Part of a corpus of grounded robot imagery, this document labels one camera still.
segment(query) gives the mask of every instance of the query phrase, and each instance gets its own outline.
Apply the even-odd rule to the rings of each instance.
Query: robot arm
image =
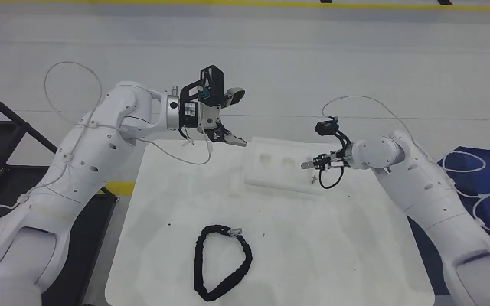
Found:
[[[41,306],[41,293],[64,266],[75,219],[129,157],[137,138],[196,128],[212,142],[246,145],[233,140],[219,116],[221,109],[238,103],[244,91],[224,95],[223,73],[215,66],[202,70],[193,84],[198,93],[182,99],[176,87],[167,94],[119,83],[68,133],[41,182],[0,219],[0,306]],[[156,123],[151,122],[153,99],[161,103]],[[216,110],[199,112],[202,104]],[[212,115],[216,127],[209,122],[202,127],[199,114]],[[224,137],[214,137],[218,132],[225,132]]]
[[[395,205],[419,224],[438,249],[456,303],[490,305],[490,236],[468,214],[443,170],[408,134],[395,131],[369,142],[349,143],[303,164],[304,168],[325,166],[371,169]]]

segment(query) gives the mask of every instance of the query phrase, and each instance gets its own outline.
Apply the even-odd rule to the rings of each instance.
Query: cable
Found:
[[[201,102],[199,102],[199,126],[202,126],[202,122],[203,122],[203,117],[202,117],[202,107],[201,107]],[[194,165],[197,165],[197,166],[201,166],[203,164],[207,164],[210,160],[211,160],[211,152],[213,151],[213,147],[212,147],[212,144],[209,142],[209,140],[207,139],[207,136],[206,136],[206,133],[204,131],[202,131],[202,134],[204,136],[204,140],[206,141],[206,147],[207,147],[207,160],[204,161],[204,162],[201,162],[201,163],[197,163],[197,162],[193,162],[193,161],[186,161],[185,159],[182,159],[182,158],[178,158],[177,156],[174,156],[170,153],[168,153],[166,150],[162,149],[159,145],[157,145],[156,143],[152,142],[152,141],[149,141],[149,140],[145,140],[145,139],[142,139],[142,138],[136,138],[138,140],[140,140],[141,142],[146,142],[146,143],[149,143],[149,144],[152,144],[154,145],[156,148],[158,148],[160,151],[162,151],[163,153],[167,154],[168,156],[170,156],[171,158],[175,158],[176,160],[178,161],[182,161],[186,164],[194,164]]]
[[[61,65],[61,64],[66,64],[66,63],[71,63],[71,64],[75,64],[77,66],[80,66],[84,69],[86,69],[87,71],[89,71],[97,80],[98,84],[99,84],[99,99],[97,100],[97,103],[96,105],[93,107],[93,109],[90,111],[90,114],[89,114],[89,117],[88,117],[88,122],[92,119],[92,116],[93,116],[93,113],[95,112],[96,108],[99,106],[101,100],[102,100],[102,95],[103,95],[103,92],[102,92],[102,82],[100,81],[100,78],[97,76],[97,74],[91,70],[89,67],[86,67],[84,66],[83,64],[81,63],[77,63],[77,62],[73,62],[73,61],[62,61],[62,62],[59,62],[59,63],[56,63],[54,65],[52,65],[46,72],[46,74],[44,75],[44,97],[46,98],[47,102],[49,103],[49,105],[51,106],[51,108],[65,121],[71,123],[71,124],[74,124],[74,125],[81,125],[79,123],[75,123],[75,122],[71,122],[68,118],[66,118],[63,113],[61,111],[59,111],[58,109],[56,109],[56,107],[54,107],[53,103],[51,102],[51,99],[49,98],[49,95],[47,94],[47,78],[49,77],[49,73],[57,66]],[[83,131],[80,133],[80,135],[78,136],[78,139],[77,139],[77,142],[75,142],[75,145],[73,146],[73,148],[71,149],[71,151],[67,154],[64,155],[64,157],[67,157],[68,155],[71,155],[71,158],[73,158],[73,154],[75,152],[75,150],[77,149],[77,146],[80,144],[80,140],[82,139],[82,137],[85,135],[85,132],[87,131],[87,128],[89,127],[88,125],[81,125],[83,126]],[[13,210],[15,209],[18,205],[20,205],[21,203],[24,203],[27,199],[28,199],[28,196],[32,193],[33,190],[36,190],[38,188],[42,188],[42,187],[47,187],[47,186],[50,186],[54,183],[56,183],[57,181],[59,181],[65,171],[67,170],[67,166],[68,166],[68,162],[69,161],[65,161],[64,162],[64,166],[63,166],[63,170],[61,171],[60,175],[55,178],[54,180],[52,180],[51,182],[49,183],[46,183],[46,184],[39,184],[37,186],[34,186],[32,187],[31,189],[28,190],[28,192],[26,192],[25,194],[22,194],[18,200],[16,201],[15,205],[13,206],[6,206],[6,205],[0,205],[1,208],[6,208],[8,210]]]
[[[204,162],[201,162],[201,163],[197,163],[197,162],[193,162],[193,161],[186,161],[185,159],[182,159],[182,158],[178,158],[177,156],[174,156],[170,153],[168,153],[166,150],[162,149],[159,145],[157,145],[156,143],[152,142],[152,141],[149,141],[149,140],[145,140],[145,139],[141,139],[141,138],[136,138],[138,140],[140,140],[141,142],[146,142],[146,143],[149,143],[149,144],[152,144],[154,145],[156,148],[158,148],[160,151],[162,151],[163,153],[167,154],[168,156],[170,156],[171,158],[175,158],[177,159],[178,161],[183,161],[184,163],[186,164],[195,164],[197,166],[200,166],[200,165],[203,165],[203,164],[207,164],[210,160],[211,160],[211,153],[208,151],[207,152],[207,159],[206,161]]]
[[[375,101],[376,103],[378,103],[379,105],[383,106],[384,109],[386,109],[396,120],[398,120],[398,122],[400,122],[400,124],[407,130],[408,132],[408,135],[410,136],[413,144],[427,157],[428,161],[429,162],[432,162],[433,164],[435,164],[435,166],[441,168],[443,170],[443,173],[445,174],[446,178],[451,181],[452,183],[450,184],[452,186],[452,188],[461,196],[463,197],[468,197],[468,198],[473,198],[473,199],[479,199],[476,204],[473,206],[473,217],[475,218],[475,220],[477,221],[477,223],[479,223],[479,225],[481,227],[483,227],[484,229],[486,230],[490,230],[488,229],[488,227],[483,223],[483,221],[481,219],[479,219],[477,216],[476,216],[476,207],[481,203],[483,202],[483,200],[487,199],[490,197],[490,194],[479,194],[479,195],[475,195],[475,196],[472,196],[472,195],[469,195],[469,194],[464,194],[462,191],[460,191],[458,188],[456,188],[456,185],[454,184],[454,181],[449,177],[449,175],[447,174],[447,172],[455,172],[455,173],[472,173],[472,172],[476,172],[476,171],[480,171],[480,170],[483,170],[485,167],[486,167],[486,162],[480,158],[479,156],[477,155],[474,155],[472,153],[468,153],[468,152],[464,152],[464,151],[451,151],[449,152],[448,154],[444,155],[443,157],[443,162],[442,162],[442,166],[439,166],[439,164],[436,163],[436,161],[433,160],[433,158],[431,158],[429,156],[429,154],[423,149],[421,148],[416,142],[415,140],[413,139],[413,135],[412,135],[412,132],[408,129],[407,125],[405,124],[405,122],[403,122],[397,115],[394,114],[394,112],[392,112],[390,109],[388,109],[387,106],[385,106],[381,101],[377,100],[377,99],[374,99],[374,98],[371,98],[369,96],[363,96],[363,95],[347,95],[347,96],[339,96],[337,98],[334,98],[330,101],[328,101],[328,103],[326,103],[323,108],[322,108],[322,115],[324,117],[328,117],[326,114],[325,114],[325,108],[332,104],[333,102],[335,101],[339,101],[341,99],[345,99],[345,98],[351,98],[351,97],[359,97],[359,98],[365,98],[365,99],[370,99],[370,100],[373,100]],[[456,169],[448,169],[446,167],[446,158],[448,155],[450,154],[453,154],[453,153],[456,153],[456,154],[463,154],[463,155],[468,155],[468,156],[471,156],[471,157],[474,157],[476,159],[478,159],[481,163],[482,163],[482,166],[480,168],[476,168],[476,169],[471,169],[471,170],[456,170]]]
[[[480,199],[478,201],[476,201],[475,205],[473,205],[473,210],[472,210],[472,215],[473,215],[473,218],[475,218],[476,222],[481,226],[483,227],[484,229],[490,231],[490,228],[488,228],[485,223],[483,222],[482,219],[478,218],[476,216],[476,209],[478,208],[478,206],[486,199],[488,199],[490,197],[490,194],[481,194],[480,195]]]
[[[330,189],[330,188],[337,186],[338,183],[340,183],[340,180],[344,176],[344,167],[340,167],[340,175],[338,176],[337,181],[335,183],[333,183],[332,185],[327,186],[327,187],[325,187],[325,185],[322,183],[322,172],[323,172],[323,170],[320,169],[320,173],[318,174],[318,182],[320,183],[320,186],[322,186],[323,189]]]
[[[50,73],[50,72],[51,72],[51,71],[52,71],[52,70],[53,70],[55,67],[57,67],[57,66],[59,66],[59,65],[62,65],[62,64],[66,64],[66,63],[71,63],[71,64],[73,64],[73,65],[80,66],[80,67],[84,68],[85,70],[87,70],[88,72],[90,72],[90,73],[91,73],[91,74],[92,74],[92,75],[93,75],[93,76],[96,78],[96,80],[97,80],[97,82],[98,82],[98,84],[99,84],[99,99],[97,100],[97,105],[96,105],[96,106],[98,106],[98,105],[99,105],[100,100],[102,99],[102,94],[103,94],[103,92],[102,92],[102,82],[100,81],[100,78],[99,78],[99,76],[97,76],[97,74],[95,73],[95,71],[91,70],[89,67],[87,67],[87,66],[85,66],[85,65],[83,65],[83,64],[81,64],[81,63],[77,63],[77,62],[73,62],[73,61],[69,61],[69,60],[65,60],[65,61],[62,61],[62,62],[59,62],[59,63],[54,64],[53,66],[51,66],[51,67],[50,67],[50,68],[47,70],[46,74],[44,75],[44,97],[46,98],[46,100],[47,100],[47,102],[49,103],[49,105],[51,106],[51,108],[52,108],[52,109],[53,109],[53,110],[54,110],[54,111],[55,111],[55,112],[56,112],[56,113],[57,113],[57,114],[58,114],[58,115],[59,115],[59,116],[60,116],[62,119],[64,119],[66,122],[69,122],[69,123],[71,123],[71,124],[73,124],[73,125],[81,125],[81,124],[79,124],[78,122],[71,122],[71,121],[70,121],[70,120],[69,120],[67,117],[65,117],[65,116],[63,115],[63,113],[62,113],[60,110],[58,110],[56,107],[54,107],[53,103],[51,102],[51,99],[49,98],[49,95],[47,94],[47,84],[46,84],[46,82],[47,82],[47,77],[49,76],[49,73]]]
[[[452,153],[457,153],[457,154],[463,154],[463,155],[469,155],[473,158],[476,158],[478,159],[481,163],[482,163],[482,166],[480,168],[476,168],[476,169],[471,169],[471,170],[456,170],[456,169],[447,169],[446,168],[446,158],[448,157],[448,155],[451,155]],[[483,170],[485,169],[485,167],[487,166],[487,163],[485,162],[485,160],[483,160],[483,158],[477,156],[477,155],[474,155],[472,153],[469,153],[469,152],[464,152],[464,151],[451,151],[449,152],[448,154],[446,154],[443,158],[443,166],[441,167],[443,170],[445,171],[449,171],[449,172],[456,172],[456,173],[471,173],[471,172],[477,172],[477,171],[480,171],[480,170]]]

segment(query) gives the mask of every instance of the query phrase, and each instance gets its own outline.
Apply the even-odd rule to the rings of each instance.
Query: floor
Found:
[[[182,87],[215,63],[226,86],[247,91],[223,114],[239,137],[323,142],[313,132],[323,105],[336,96],[366,94],[385,102],[441,158],[460,145],[490,147],[488,20],[478,12],[451,11],[0,4],[0,100],[59,145],[72,125],[44,98],[52,64],[77,60],[92,67],[107,93],[121,80],[157,90]],[[56,107],[77,121],[93,107],[94,85],[86,71],[64,67],[51,75],[47,89]],[[158,113],[155,104],[154,120]],[[328,114],[340,117],[352,139],[401,128],[385,109],[362,99],[333,105]],[[118,181],[136,180],[144,149],[138,144],[120,165]],[[51,153],[26,139],[10,162],[49,165]],[[105,283],[128,205],[124,197],[114,211],[87,304],[106,305]]]

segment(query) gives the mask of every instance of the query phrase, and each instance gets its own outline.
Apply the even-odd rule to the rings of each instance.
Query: white table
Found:
[[[204,160],[205,146],[158,141]],[[324,196],[244,185],[243,149],[218,144],[192,166],[149,145],[119,239],[106,300],[112,306],[209,305],[194,291],[194,247],[210,224],[243,228],[253,262],[243,281],[210,304],[253,306],[433,305],[407,218],[370,171],[348,169]],[[210,291],[243,261],[235,239],[209,235]]]

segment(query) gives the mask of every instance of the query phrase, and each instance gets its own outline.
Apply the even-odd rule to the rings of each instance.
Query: yellow line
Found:
[[[135,189],[135,182],[130,181],[110,181],[107,183],[106,188],[116,196],[130,196]]]
[[[356,8],[356,9],[408,9],[408,10],[445,10],[445,11],[490,11],[490,6],[478,5],[421,5],[421,4],[384,4],[384,3],[319,3],[319,2],[281,2],[249,0],[0,0],[0,2],[66,2],[89,4],[131,4],[131,5],[239,5],[274,6],[286,8]]]

